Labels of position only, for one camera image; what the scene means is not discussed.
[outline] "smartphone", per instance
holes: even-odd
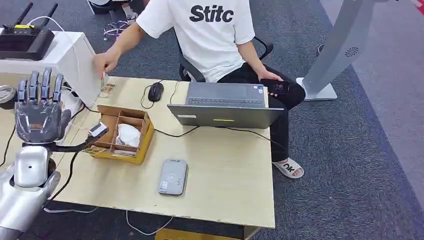
[[[186,183],[187,162],[183,159],[166,159],[160,172],[158,193],[181,195]]]
[[[289,92],[289,81],[278,81],[273,79],[261,79],[260,83],[268,88],[268,93],[284,95]]]

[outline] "robot finger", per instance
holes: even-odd
[[[29,104],[38,104],[38,83],[39,83],[39,72],[32,71],[31,77],[29,78],[28,86],[28,99]]]
[[[57,74],[56,81],[54,81],[54,91],[53,91],[53,102],[58,103],[61,101],[61,92],[62,92],[62,83],[64,81],[64,76],[60,73]]]
[[[49,100],[50,95],[50,75],[52,74],[52,69],[47,67],[42,74],[42,83],[41,83],[41,102],[45,103]]]
[[[27,101],[27,80],[25,79],[21,79],[17,86],[17,101],[24,103]]]

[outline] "office chair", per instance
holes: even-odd
[[[115,11],[118,11],[121,9],[122,4],[126,4],[131,2],[131,0],[127,1],[112,1],[110,0],[108,3],[104,5],[97,5],[92,2],[92,4],[95,8],[101,10],[101,11],[108,11],[110,14],[110,17],[112,18],[112,22],[104,26],[103,28],[103,40],[107,41],[108,36],[112,37],[118,37],[125,29],[127,29],[130,24],[127,21],[121,21],[118,20],[118,18],[115,15]]]
[[[254,39],[265,47],[265,52],[259,57],[259,59],[262,60],[273,51],[274,44],[271,42],[271,40],[263,36],[261,37],[255,36]],[[189,73],[190,73],[196,82],[204,83],[206,81],[205,76],[203,76],[203,74],[183,56],[180,43],[178,43],[178,50],[179,50],[179,54],[178,54],[179,70],[178,71],[179,71],[179,76],[181,77],[181,80],[191,82],[192,79],[189,76]]]

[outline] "laptop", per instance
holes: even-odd
[[[265,107],[261,84],[191,82],[186,104],[168,104],[182,125],[267,129],[283,112]]]
[[[191,82],[186,105],[265,108],[262,84]]]

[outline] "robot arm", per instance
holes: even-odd
[[[49,68],[44,71],[41,85],[39,73],[34,71],[18,86],[15,124],[23,144],[14,164],[0,175],[1,240],[16,240],[27,231],[55,191],[61,175],[51,159],[52,152],[80,152],[108,131],[100,122],[89,131],[84,143],[56,145],[54,141],[64,137],[71,111],[62,112],[60,104],[63,75],[57,75],[53,96],[49,97],[51,72]]]

